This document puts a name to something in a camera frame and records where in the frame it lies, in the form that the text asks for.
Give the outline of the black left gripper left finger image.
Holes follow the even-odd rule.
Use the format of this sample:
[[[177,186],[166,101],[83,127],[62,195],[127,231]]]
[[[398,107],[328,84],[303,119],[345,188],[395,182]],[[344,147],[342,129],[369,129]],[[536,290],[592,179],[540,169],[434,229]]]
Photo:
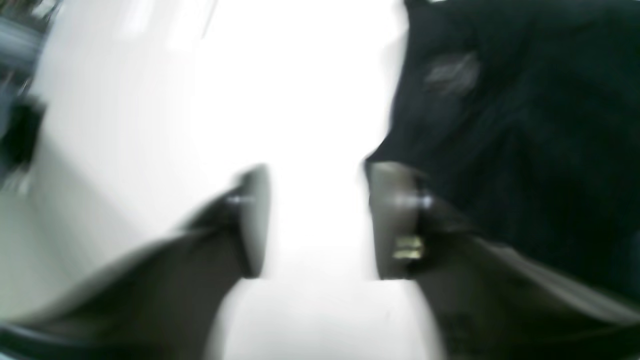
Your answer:
[[[1,323],[8,360],[203,360],[218,310],[261,275],[271,205],[259,164],[176,237],[103,269],[44,310]]]

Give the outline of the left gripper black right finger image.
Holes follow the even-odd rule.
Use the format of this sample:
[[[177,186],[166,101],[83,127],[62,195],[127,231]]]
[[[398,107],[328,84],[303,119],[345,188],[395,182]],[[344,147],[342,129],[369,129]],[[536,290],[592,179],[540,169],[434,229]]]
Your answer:
[[[637,360],[639,303],[486,239],[400,162],[367,167],[381,280],[414,281],[438,360]]]

